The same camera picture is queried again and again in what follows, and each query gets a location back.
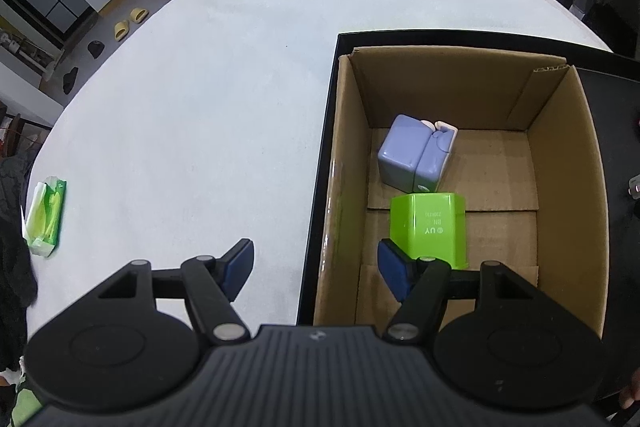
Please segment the green plastic charger cube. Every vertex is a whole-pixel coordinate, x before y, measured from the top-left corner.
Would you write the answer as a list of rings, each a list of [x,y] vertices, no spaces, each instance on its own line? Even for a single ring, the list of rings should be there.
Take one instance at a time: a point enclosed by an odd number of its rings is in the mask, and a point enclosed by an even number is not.
[[[390,201],[390,239],[411,259],[436,258],[466,269],[465,225],[465,199],[458,194],[414,193]]]

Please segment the lavender charger cube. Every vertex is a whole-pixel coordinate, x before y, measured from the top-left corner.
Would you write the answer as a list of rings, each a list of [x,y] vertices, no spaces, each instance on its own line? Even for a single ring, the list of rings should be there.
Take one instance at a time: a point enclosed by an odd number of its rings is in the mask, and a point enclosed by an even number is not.
[[[378,150],[382,182],[404,193],[436,192],[458,132],[443,121],[398,115]]]

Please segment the brown cardboard box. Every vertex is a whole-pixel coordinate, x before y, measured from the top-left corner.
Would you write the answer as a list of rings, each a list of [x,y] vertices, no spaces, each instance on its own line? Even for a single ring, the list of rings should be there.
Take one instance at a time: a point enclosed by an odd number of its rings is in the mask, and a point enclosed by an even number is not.
[[[608,201],[574,66],[461,46],[360,46],[340,52],[335,66],[314,323],[382,329],[398,308],[376,266],[395,196],[376,153],[405,114],[459,130],[442,189],[465,199],[471,267],[498,260],[602,331]]]

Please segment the green tissue packet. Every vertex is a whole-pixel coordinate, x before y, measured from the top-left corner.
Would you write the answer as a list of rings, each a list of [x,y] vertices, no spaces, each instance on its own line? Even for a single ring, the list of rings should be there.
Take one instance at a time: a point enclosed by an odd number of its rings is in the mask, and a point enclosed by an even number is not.
[[[23,237],[29,251],[49,258],[58,247],[67,183],[49,176],[36,184],[24,220]]]

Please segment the black slipper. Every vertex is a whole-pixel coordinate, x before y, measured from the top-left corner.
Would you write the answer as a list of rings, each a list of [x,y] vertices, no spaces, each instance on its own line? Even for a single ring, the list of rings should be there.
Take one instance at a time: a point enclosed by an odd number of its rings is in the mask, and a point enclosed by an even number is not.
[[[73,91],[78,75],[78,67],[74,66],[69,72],[62,77],[62,89],[64,94],[70,94]]]
[[[92,40],[88,43],[87,50],[92,56],[93,60],[96,60],[101,56],[105,49],[105,44],[99,40]]]

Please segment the yellow slipper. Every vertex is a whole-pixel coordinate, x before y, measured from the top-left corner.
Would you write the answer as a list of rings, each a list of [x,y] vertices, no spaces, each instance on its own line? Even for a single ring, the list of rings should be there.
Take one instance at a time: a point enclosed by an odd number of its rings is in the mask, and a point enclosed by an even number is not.
[[[145,8],[134,8],[129,13],[130,20],[140,25],[149,16],[149,11]]]
[[[122,42],[130,31],[129,20],[121,20],[114,26],[114,39],[116,42]]]

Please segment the black shallow tray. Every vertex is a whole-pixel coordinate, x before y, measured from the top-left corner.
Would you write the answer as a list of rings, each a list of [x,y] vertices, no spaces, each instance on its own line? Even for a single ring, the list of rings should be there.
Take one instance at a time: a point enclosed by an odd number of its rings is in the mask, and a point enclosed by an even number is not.
[[[299,322],[372,325],[506,411],[592,400],[638,105],[636,63],[576,44],[340,35]]]

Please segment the white usb wall charger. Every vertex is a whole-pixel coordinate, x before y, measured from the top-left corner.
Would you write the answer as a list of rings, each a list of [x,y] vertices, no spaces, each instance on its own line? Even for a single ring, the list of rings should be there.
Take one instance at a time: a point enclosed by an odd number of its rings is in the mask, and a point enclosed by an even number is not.
[[[628,194],[637,200],[640,198],[640,174],[633,176],[628,182]]]

